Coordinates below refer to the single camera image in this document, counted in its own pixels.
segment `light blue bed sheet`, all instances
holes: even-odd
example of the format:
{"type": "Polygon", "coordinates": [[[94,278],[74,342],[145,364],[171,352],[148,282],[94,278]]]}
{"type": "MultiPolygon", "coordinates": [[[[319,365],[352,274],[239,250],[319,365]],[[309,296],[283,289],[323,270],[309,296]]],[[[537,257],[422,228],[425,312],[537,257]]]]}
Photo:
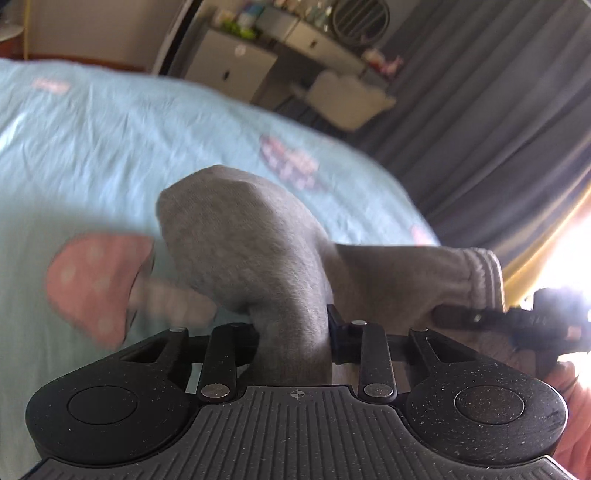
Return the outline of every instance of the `light blue bed sheet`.
{"type": "MultiPolygon", "coordinates": [[[[159,192],[214,164],[282,184],[335,241],[436,242],[385,170],[291,121],[176,80],[0,60],[0,478],[37,461],[33,393],[107,353],[50,309],[54,254],[87,231],[159,239],[159,192]]],[[[174,278],[160,239],[156,250],[156,272],[174,278]]],[[[128,342],[164,328],[136,321],[128,342]]]]}

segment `yellow curtain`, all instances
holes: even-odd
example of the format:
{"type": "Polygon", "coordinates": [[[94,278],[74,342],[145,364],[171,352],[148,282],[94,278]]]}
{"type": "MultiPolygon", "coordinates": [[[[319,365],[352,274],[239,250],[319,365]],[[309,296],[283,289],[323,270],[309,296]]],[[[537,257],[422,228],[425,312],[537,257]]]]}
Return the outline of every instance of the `yellow curtain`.
{"type": "Polygon", "coordinates": [[[536,282],[560,239],[572,226],[588,216],[591,216],[591,185],[579,197],[569,213],[503,269],[507,306],[518,306],[524,298],[534,292],[536,282]]]}

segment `gray curtain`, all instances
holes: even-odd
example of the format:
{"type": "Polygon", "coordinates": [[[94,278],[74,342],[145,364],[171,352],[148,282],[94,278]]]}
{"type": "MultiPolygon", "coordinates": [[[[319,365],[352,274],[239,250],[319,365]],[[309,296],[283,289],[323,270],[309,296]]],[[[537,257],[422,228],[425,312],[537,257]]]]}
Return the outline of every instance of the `gray curtain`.
{"type": "Polygon", "coordinates": [[[591,11],[582,0],[423,0],[383,48],[398,98],[346,140],[453,247],[507,264],[591,181],[591,11]]]}

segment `pink fabric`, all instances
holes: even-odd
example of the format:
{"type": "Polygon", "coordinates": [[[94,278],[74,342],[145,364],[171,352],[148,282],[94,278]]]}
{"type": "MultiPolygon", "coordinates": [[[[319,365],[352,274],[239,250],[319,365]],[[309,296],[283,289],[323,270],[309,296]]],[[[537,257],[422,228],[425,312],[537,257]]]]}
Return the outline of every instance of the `pink fabric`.
{"type": "Polygon", "coordinates": [[[571,362],[558,364],[545,379],[562,393],[569,419],[554,460],[580,480],[591,479],[591,387],[583,386],[571,362]]]}
{"type": "Polygon", "coordinates": [[[63,317],[97,343],[115,348],[127,334],[127,305],[138,272],[151,260],[153,240],[92,233],[64,246],[49,266],[47,296],[63,317]]]}

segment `silver screw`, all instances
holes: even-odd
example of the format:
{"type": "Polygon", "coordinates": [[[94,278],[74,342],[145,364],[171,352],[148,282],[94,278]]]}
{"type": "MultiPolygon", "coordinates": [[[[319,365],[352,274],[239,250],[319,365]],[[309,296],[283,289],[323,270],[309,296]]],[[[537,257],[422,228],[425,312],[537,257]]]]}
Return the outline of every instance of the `silver screw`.
{"type": "Polygon", "coordinates": [[[201,389],[201,395],[207,398],[223,398],[230,393],[230,389],[221,383],[212,383],[205,385],[201,389]]]}
{"type": "Polygon", "coordinates": [[[383,383],[370,383],[363,391],[368,397],[373,398],[386,398],[394,393],[392,387],[383,383]]]}

